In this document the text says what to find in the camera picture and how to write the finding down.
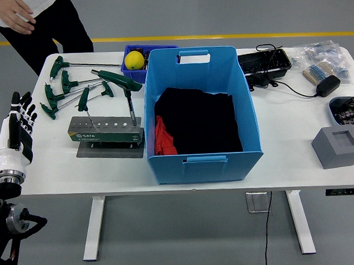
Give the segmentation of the person's right hand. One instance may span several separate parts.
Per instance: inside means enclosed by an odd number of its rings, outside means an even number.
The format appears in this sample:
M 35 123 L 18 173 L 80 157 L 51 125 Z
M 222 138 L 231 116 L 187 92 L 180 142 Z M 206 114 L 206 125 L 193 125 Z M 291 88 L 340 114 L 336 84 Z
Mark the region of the person's right hand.
M 23 0 L 0 0 L 0 19 L 19 34 L 31 35 L 36 20 Z

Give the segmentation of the white and black robot left hand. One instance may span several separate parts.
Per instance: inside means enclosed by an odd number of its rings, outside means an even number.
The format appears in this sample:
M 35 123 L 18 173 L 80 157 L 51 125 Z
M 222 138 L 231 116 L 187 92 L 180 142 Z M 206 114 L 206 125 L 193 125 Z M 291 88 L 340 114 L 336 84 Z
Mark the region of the white and black robot left hand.
M 10 170 L 23 174 L 31 164 L 35 109 L 30 92 L 24 95 L 13 92 L 10 111 L 0 132 L 0 174 Z

